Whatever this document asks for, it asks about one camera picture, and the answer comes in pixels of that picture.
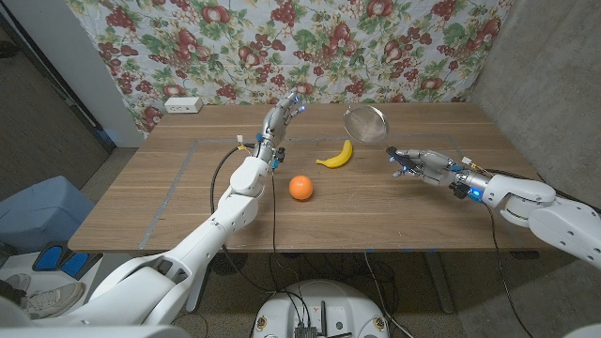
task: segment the sieve handle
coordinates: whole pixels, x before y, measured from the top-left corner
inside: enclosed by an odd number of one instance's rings
[[[397,154],[396,148],[394,146],[387,147],[386,152],[388,153],[388,155],[392,156],[395,161],[401,163],[401,165],[406,167],[407,170],[413,170],[413,168],[417,166],[412,160]]]

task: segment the blue led light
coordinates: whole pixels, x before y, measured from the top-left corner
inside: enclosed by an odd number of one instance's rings
[[[468,191],[468,197],[473,201],[482,202],[482,192],[479,190],[470,188],[470,190]]]

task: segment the wooden table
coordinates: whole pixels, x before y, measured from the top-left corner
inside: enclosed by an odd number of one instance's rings
[[[469,103],[376,104],[390,123],[389,144],[399,149],[433,149],[460,161],[472,158],[487,168],[536,178],[482,110]],[[275,172],[279,252],[482,251],[494,249],[485,207],[459,200],[444,187],[415,177],[393,178],[378,146],[353,142],[350,161],[337,169],[315,164],[337,155],[348,138],[344,104],[313,104],[287,129],[285,162]],[[75,233],[69,246],[85,252],[155,253],[173,248],[210,214],[208,192],[215,167],[236,145],[252,142],[270,106],[205,106],[197,115],[167,115],[136,152]],[[216,200],[242,163],[235,153],[217,179]],[[306,202],[295,201],[288,182],[313,180]],[[255,221],[227,241],[232,252],[272,250],[270,182]],[[546,245],[528,229],[497,213],[501,248]]]

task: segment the table leg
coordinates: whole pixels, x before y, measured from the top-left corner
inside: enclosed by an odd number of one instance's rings
[[[428,252],[424,253],[424,257],[436,292],[439,294],[440,309],[445,314],[450,315],[455,312],[455,306],[453,305],[447,277],[444,274],[444,267],[442,266],[442,261],[440,261],[440,255],[439,253]]]

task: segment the power strip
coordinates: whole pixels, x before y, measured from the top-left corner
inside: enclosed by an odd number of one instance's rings
[[[167,113],[198,113],[203,107],[200,98],[169,98],[165,103]]]

